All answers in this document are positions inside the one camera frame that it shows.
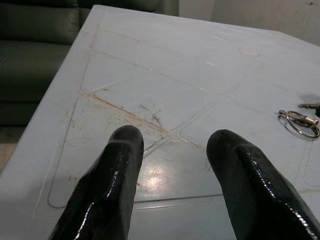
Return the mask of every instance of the leather couch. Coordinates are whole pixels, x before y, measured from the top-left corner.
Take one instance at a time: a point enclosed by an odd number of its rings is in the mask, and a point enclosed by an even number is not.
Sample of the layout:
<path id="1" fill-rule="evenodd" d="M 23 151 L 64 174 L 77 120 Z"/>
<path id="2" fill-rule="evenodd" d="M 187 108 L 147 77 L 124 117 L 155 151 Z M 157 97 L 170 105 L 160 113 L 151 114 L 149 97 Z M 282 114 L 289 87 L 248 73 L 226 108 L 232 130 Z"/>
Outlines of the leather couch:
<path id="1" fill-rule="evenodd" d="M 179 12 L 179 0 L 0 0 L 0 126 L 28 124 L 96 4 Z"/>

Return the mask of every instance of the key ring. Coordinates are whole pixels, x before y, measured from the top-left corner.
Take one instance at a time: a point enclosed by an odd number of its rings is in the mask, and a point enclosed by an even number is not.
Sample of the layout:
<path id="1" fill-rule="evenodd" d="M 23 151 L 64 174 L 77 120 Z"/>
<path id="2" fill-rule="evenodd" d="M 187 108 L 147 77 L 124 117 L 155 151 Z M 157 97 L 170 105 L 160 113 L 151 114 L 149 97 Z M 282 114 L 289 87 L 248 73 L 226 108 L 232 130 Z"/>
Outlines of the key ring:
<path id="1" fill-rule="evenodd" d="M 285 117 L 288 123 L 291 125 L 291 127 L 300 135 L 307 138 L 312 138 L 312 139 L 317 139 L 320 136 L 320 131 L 319 131 L 319 128 L 317 127 L 319 121 L 317 119 L 311 116 L 305 116 L 296 111 L 280 110 L 278 114 L 279 114 L 278 118 Z M 296 125 L 305 127 L 305 128 L 310 128 L 314 132 L 314 135 L 309 135 L 301 131 Z"/>

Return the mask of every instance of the white table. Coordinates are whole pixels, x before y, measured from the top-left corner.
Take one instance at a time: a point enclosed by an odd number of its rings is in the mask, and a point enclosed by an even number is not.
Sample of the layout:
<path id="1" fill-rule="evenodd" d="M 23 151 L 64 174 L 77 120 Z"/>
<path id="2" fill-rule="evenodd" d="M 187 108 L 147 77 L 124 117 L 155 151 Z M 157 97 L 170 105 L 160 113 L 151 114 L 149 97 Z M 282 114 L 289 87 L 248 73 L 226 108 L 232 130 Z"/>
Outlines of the white table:
<path id="1" fill-rule="evenodd" d="M 279 109 L 314 115 L 320 47 L 269 30 L 96 5 L 0 176 L 0 239 L 46 239 L 119 126 L 145 154 L 129 240 L 234 240 L 206 157 L 232 130 L 259 146 L 320 220 L 320 142 Z"/>

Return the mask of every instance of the white wall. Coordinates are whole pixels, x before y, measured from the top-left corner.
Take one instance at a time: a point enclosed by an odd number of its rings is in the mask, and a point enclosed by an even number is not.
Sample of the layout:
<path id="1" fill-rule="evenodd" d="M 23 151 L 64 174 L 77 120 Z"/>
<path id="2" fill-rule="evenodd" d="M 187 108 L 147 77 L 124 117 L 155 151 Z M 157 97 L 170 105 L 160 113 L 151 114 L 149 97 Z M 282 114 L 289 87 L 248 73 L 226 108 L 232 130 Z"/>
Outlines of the white wall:
<path id="1" fill-rule="evenodd" d="M 179 16 L 211 21 L 215 0 L 180 0 Z"/>

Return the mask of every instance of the floor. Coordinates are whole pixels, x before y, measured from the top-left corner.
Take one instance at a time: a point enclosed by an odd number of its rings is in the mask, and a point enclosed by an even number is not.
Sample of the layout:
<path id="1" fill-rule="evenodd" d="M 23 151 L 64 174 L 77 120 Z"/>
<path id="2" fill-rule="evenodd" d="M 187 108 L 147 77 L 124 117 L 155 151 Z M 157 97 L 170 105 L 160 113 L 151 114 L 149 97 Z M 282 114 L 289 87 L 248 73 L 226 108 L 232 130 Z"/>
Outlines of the floor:
<path id="1" fill-rule="evenodd" d="M 0 127 L 0 173 L 5 168 L 25 127 Z"/>

